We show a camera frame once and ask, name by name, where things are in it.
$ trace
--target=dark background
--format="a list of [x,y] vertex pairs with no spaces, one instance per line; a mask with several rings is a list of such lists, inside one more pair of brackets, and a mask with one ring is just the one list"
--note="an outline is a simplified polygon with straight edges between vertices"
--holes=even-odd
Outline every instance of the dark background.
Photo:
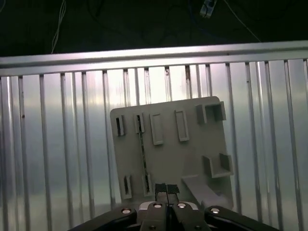
[[[227,1],[262,42],[308,39],[308,0]],[[210,19],[190,2],[192,14],[187,0],[66,0],[54,53],[257,42],[223,0]],[[61,3],[7,0],[0,56],[51,53]]]

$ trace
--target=gray plastic board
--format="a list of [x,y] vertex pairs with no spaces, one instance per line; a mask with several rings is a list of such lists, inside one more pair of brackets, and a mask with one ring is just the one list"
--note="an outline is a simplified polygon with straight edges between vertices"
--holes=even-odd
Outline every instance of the gray plastic board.
[[153,200],[154,184],[166,183],[179,187],[181,201],[232,208],[225,109],[217,97],[117,108],[110,117],[124,203]]

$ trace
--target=white cable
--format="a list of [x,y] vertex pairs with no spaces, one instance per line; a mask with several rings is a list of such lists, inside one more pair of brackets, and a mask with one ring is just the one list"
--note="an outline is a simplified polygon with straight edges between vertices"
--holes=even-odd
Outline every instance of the white cable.
[[2,12],[3,8],[5,7],[5,4],[6,4],[6,0],[4,0],[3,5],[0,8],[0,13]]
[[226,4],[227,4],[227,6],[228,6],[228,8],[230,9],[230,11],[232,12],[232,14],[234,14],[234,16],[237,18],[237,20],[239,20],[239,22],[241,23],[241,24],[243,24],[243,26],[245,26],[245,28],[250,32],[250,34],[252,34],[259,42],[261,42],[261,40],[245,25],[245,23],[243,23],[242,21],[241,21],[241,19],[239,19],[239,17],[236,15],[236,13],[232,10],[232,8],[231,8],[231,6],[229,5],[229,3],[227,3],[227,1],[226,0],[223,0]]
[[61,4],[61,7],[60,7],[59,20],[58,20],[58,28],[56,30],[56,33],[55,33],[53,39],[52,39],[51,53],[53,53],[53,51],[54,51],[54,49],[55,49],[55,47],[57,45],[58,38],[59,38],[60,25],[61,25],[62,20],[64,18],[65,12],[66,12],[66,1],[63,0],[62,4]]

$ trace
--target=corrugated metal wall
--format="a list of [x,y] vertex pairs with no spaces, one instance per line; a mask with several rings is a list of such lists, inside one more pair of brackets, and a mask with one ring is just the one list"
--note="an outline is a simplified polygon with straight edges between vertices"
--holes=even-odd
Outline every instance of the corrugated metal wall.
[[113,108],[225,102],[234,210],[308,231],[306,59],[1,77],[1,230],[65,231],[120,203]]

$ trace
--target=metal screw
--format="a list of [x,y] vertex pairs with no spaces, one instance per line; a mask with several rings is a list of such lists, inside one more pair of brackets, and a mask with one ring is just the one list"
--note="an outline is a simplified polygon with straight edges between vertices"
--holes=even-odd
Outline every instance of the metal screw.
[[186,207],[186,205],[185,205],[185,204],[183,204],[183,203],[179,203],[179,204],[178,204],[178,207],[179,207],[179,208],[185,208],[185,207]]
[[125,208],[125,209],[122,210],[122,213],[128,214],[128,213],[130,213],[130,209],[129,208]]
[[215,214],[218,214],[220,212],[220,210],[218,208],[212,208],[211,212],[215,213]]
[[162,207],[161,204],[155,204],[155,205],[154,205],[154,208],[161,208],[161,207]]

